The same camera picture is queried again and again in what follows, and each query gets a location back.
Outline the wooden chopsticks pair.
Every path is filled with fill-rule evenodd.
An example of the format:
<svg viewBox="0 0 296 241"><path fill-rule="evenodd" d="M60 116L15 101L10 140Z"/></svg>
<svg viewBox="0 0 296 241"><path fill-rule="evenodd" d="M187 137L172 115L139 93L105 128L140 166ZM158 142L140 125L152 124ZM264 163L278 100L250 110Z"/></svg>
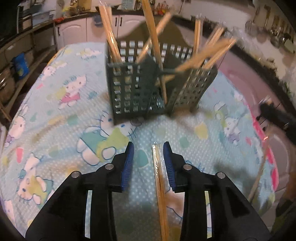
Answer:
<svg viewBox="0 0 296 241"><path fill-rule="evenodd" d="M152 145L152 161L154 166L161 238L162 240L170 240L170 229L168 224L167 205L165 198L165 176L162 168L161 151L158 144Z"/></svg>
<svg viewBox="0 0 296 241"><path fill-rule="evenodd" d="M102 19L103 27L106 33L106 39L109 44L109 49L111 52L111 57L113 62L121 63L121 55L117 45L116 38L112 30L112 12L111 7L107 6L105 3L99 2L98 5L99 13Z"/></svg>
<svg viewBox="0 0 296 241"><path fill-rule="evenodd" d="M250 203L252 202L252 200L253 200L253 198L255 196L255 193L256 193L256 190L258 188L260 178L261 178L262 173L263 173L264 165L265 165L265 162L266 162L268 143L269 143L269 137L266 136L263 139L263 157L262 157L262 160L261 160L261 163L260 163L260 166L259 166L259 170L258 170L256 179L255 179L255 182L252 185L252 189L251 189L250 194L248 195L248 198L247 198Z"/></svg>
<svg viewBox="0 0 296 241"><path fill-rule="evenodd" d="M210 34L208 40L206 41L205 47L213 46L220 39L220 36L223 34L223 32L224 32L224 27L221 25L217 25L215 29L212 31L212 33Z"/></svg>
<svg viewBox="0 0 296 241"><path fill-rule="evenodd" d="M221 48L226 47L232 38L218 40L213 46L204 47L201 52L194 54L185 62L181 62L179 65L173 68L172 74L168 74L166 77L164 77L165 83L173 80L176 74L183 73L189 69L203 67L203 65L208 62L215 53L217 53Z"/></svg>
<svg viewBox="0 0 296 241"><path fill-rule="evenodd" d="M201 37L203 35L203 17L195 18L195 35L194 35L194 45L193 45L193 53L197 54L200 47Z"/></svg>
<svg viewBox="0 0 296 241"><path fill-rule="evenodd" d="M236 39L230 39L229 44L226 47L221 48L217 53L215 53L208 62L203 65L203 69L209 70L211 69L214 64L229 50L232 46L236 43Z"/></svg>
<svg viewBox="0 0 296 241"><path fill-rule="evenodd" d="M159 21L158 25L155 26L153 14L149 16L145 14L147 28L149 30L150 37L145 42L142 51L137 56L136 63L140 63L141 61L143 61L148 52L149 47L153 47L155 41L158 42L158 35L163 32L165 26L171 20L172 16L173 15L170 11L166 12L162 19Z"/></svg>
<svg viewBox="0 0 296 241"><path fill-rule="evenodd" d="M159 48L159 41L157 36L157 29L154 21L154 16L152 13L151 5L148 0L142 0L142 9L146 19L147 28L149 30L149 35L151 37L152 48L156 62L158 63L159 69L163 70L163 63L161 58L161 52Z"/></svg>

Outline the Hello Kitty blue tablecloth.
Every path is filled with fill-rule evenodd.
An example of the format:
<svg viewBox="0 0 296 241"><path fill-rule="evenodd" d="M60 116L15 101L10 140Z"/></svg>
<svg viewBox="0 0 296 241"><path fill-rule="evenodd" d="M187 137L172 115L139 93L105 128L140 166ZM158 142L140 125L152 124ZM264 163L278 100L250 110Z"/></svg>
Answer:
<svg viewBox="0 0 296 241"><path fill-rule="evenodd" d="M264 135L243 95L219 72L195 113L137 118L115 125L105 45L61 49L16 110L1 152L1 204L24 235L45 202L73 172L89 173L134 144L129 186L113 195L119 240L160 240L152 146L169 142L200 171L224 172L248 196Z"/></svg>

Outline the hanging mesh strainer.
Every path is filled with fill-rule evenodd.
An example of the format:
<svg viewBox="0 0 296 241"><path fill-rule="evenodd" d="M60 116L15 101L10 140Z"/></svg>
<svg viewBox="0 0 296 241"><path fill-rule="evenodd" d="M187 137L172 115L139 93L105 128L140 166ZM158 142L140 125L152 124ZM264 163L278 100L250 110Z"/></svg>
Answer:
<svg viewBox="0 0 296 241"><path fill-rule="evenodd" d="M245 24L245 32L251 37L256 37L258 34L258 26L255 23L255 20L260 12L260 6L256 9L253 20L247 21Z"/></svg>

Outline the green plastic utensil basket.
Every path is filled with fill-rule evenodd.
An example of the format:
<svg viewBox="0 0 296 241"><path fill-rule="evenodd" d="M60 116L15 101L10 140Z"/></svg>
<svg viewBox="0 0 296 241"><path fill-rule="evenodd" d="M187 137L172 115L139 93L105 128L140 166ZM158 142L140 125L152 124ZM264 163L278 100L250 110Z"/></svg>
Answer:
<svg viewBox="0 0 296 241"><path fill-rule="evenodd" d="M156 63L149 48L141 63L136 63L145 40L127 35L117 40L121 62L115 63L107 48L106 78L114 123L153 115L188 110L194 113L215 79L218 69L189 69L174 73L175 68L191 57L185 43L159 41L163 68Z"/></svg>

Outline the blue canister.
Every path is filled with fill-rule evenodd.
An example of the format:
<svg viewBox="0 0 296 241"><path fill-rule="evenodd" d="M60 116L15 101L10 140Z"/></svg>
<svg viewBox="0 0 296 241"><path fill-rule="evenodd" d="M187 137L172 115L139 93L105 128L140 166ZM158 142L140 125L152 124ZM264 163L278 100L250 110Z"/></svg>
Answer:
<svg viewBox="0 0 296 241"><path fill-rule="evenodd" d="M29 74L29 67L23 52L13 58L13 65L19 79L23 79Z"/></svg>

